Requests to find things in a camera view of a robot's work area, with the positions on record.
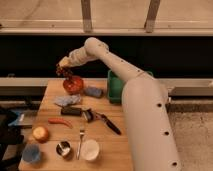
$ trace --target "green bin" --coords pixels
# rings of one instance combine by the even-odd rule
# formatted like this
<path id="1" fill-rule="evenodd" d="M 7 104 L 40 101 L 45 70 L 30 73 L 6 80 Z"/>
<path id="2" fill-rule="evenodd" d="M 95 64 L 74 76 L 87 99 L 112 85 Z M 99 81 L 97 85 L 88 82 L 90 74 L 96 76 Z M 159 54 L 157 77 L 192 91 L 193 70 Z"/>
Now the green bin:
<path id="1" fill-rule="evenodd" d="M 111 70 L 109 70 L 107 76 L 107 96 L 110 103 L 121 103 L 123 86 L 124 82 L 120 80 Z"/>

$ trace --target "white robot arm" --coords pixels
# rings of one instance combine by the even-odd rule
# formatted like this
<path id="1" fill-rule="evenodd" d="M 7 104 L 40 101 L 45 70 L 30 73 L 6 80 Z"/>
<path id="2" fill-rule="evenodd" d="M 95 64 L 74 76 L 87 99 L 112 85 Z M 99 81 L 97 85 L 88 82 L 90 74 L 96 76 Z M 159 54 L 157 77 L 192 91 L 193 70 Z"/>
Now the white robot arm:
<path id="1" fill-rule="evenodd" d="M 60 67 L 100 59 L 125 82 L 122 108 L 135 171 L 180 171 L 181 162 L 165 108 L 167 90 L 145 71 L 108 50 L 96 38 L 64 57 Z"/>

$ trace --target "white cup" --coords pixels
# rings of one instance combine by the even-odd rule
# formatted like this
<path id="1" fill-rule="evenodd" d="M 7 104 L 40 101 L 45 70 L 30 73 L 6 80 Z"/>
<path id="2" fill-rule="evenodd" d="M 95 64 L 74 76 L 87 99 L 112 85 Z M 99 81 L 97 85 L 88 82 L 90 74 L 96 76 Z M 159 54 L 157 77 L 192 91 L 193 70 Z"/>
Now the white cup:
<path id="1" fill-rule="evenodd" d="M 95 161 L 99 155 L 100 147 L 97 141 L 90 139 L 83 142 L 81 147 L 81 156 L 84 160 Z"/>

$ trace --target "gray sponge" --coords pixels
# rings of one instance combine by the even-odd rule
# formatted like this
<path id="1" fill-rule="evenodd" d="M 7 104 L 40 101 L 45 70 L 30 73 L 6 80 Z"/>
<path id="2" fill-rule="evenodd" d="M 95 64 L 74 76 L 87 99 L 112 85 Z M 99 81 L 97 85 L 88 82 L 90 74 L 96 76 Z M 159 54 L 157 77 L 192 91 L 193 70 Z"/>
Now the gray sponge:
<path id="1" fill-rule="evenodd" d="M 88 86 L 84 89 L 84 93 L 87 96 L 92 96 L 92 97 L 96 97 L 96 98 L 100 98 L 103 94 L 103 90 L 100 88 L 96 88 L 96 87 L 91 87 Z"/>

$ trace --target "wooden tabletop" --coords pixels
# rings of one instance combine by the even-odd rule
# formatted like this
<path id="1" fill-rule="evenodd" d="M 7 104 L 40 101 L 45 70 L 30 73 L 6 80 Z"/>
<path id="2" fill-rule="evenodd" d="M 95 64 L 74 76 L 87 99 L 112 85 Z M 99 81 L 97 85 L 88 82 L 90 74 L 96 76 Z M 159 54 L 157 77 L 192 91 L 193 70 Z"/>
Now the wooden tabletop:
<path id="1" fill-rule="evenodd" d="M 49 140 L 46 143 L 38 143 L 29 136 L 28 143 L 36 143 L 41 150 L 41 161 L 37 164 L 28 164 L 21 160 L 20 171 L 30 170 L 72 170 L 72 171 L 131 171 L 133 170 L 132 158 L 122 108 L 120 105 L 110 104 L 106 98 L 107 82 L 104 79 L 85 79 L 85 85 L 95 86 L 104 90 L 104 96 L 100 99 L 82 95 L 82 101 L 76 107 L 104 113 L 122 132 L 122 135 L 115 134 L 101 121 L 87 123 L 84 117 L 61 116 L 61 107 L 54 104 L 58 96 L 67 95 L 62 87 L 62 80 L 51 80 L 48 83 L 44 98 L 39 108 L 33 127 L 45 125 L 50 131 Z M 70 121 L 73 128 L 70 129 L 61 124 L 49 124 L 48 118 L 63 117 Z M 79 142 L 80 126 L 85 126 L 84 141 L 95 139 L 100 145 L 100 155 L 95 162 L 87 162 L 80 157 L 76 159 L 77 145 Z M 56 145 L 66 140 L 71 144 L 73 153 L 64 159 L 56 153 Z"/>

